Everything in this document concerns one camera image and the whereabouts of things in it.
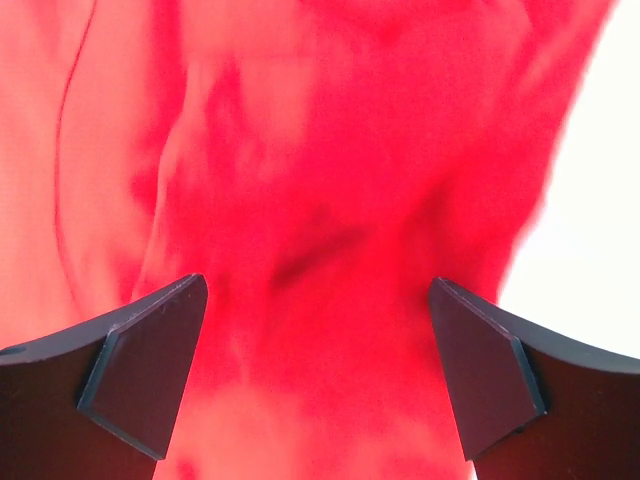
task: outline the red cloth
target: red cloth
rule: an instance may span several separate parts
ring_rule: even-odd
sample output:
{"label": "red cloth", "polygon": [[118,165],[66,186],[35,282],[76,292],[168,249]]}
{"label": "red cloth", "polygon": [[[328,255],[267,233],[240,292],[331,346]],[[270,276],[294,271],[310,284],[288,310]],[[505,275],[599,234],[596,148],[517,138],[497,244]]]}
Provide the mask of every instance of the red cloth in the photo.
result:
{"label": "red cloth", "polygon": [[496,299],[611,3],[3,2],[2,343],[203,272],[158,478],[464,478],[426,289]]}

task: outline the dyed fabric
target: dyed fabric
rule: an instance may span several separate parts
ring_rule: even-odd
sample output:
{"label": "dyed fabric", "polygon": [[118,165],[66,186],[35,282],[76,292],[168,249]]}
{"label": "dyed fabric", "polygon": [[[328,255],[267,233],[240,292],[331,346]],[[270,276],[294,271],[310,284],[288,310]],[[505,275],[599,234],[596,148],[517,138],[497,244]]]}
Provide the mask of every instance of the dyed fabric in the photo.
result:
{"label": "dyed fabric", "polygon": [[3,2],[1,343],[202,272],[158,479],[465,478],[426,289],[496,299],[611,3]]}

